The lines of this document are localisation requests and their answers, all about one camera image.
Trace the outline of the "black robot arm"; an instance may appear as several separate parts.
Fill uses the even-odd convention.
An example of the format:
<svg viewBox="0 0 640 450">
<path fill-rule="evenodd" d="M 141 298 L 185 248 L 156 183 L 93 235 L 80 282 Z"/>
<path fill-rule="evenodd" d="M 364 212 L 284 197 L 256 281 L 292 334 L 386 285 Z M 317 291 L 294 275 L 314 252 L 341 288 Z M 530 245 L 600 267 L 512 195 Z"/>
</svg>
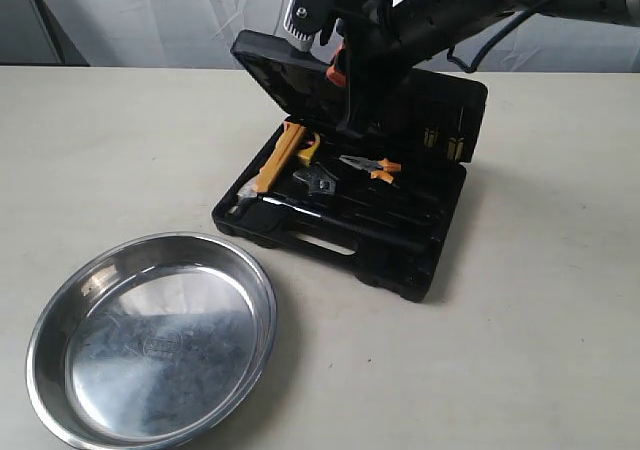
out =
<svg viewBox="0 0 640 450">
<path fill-rule="evenodd" d="M 334 0 L 346 88 L 340 131 L 361 136 L 415 65 L 445 53 L 475 72 L 502 39 L 536 14 L 636 27 L 639 0 Z"/>
</svg>

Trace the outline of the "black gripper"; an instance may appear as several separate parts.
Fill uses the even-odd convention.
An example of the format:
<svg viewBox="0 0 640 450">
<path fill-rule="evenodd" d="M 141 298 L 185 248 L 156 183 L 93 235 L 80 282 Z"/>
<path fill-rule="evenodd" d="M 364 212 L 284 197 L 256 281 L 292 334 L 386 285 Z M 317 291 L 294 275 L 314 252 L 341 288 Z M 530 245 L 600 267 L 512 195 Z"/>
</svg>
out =
<svg viewBox="0 0 640 450">
<path fill-rule="evenodd" d="M 339 129 L 360 135 L 410 69 L 435 54 L 435 1 L 333 0 L 322 10 L 321 29 L 339 26 L 343 37 L 326 70 L 346 88 Z"/>
</svg>

